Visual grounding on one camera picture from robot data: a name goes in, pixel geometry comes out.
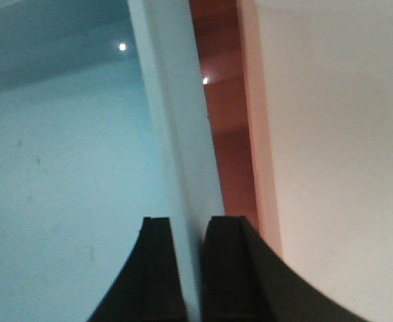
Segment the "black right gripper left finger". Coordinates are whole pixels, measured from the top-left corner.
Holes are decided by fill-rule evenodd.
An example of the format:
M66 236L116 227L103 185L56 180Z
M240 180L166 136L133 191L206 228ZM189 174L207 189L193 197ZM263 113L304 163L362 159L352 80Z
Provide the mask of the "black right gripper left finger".
M186 321L170 220L144 218L138 239L89 321Z

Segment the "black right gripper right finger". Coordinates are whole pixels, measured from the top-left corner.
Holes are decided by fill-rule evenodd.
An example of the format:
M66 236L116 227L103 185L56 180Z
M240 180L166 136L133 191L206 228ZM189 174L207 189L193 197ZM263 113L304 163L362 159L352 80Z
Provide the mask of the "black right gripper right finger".
M202 253L203 321L362 321L295 273L245 217L212 217Z

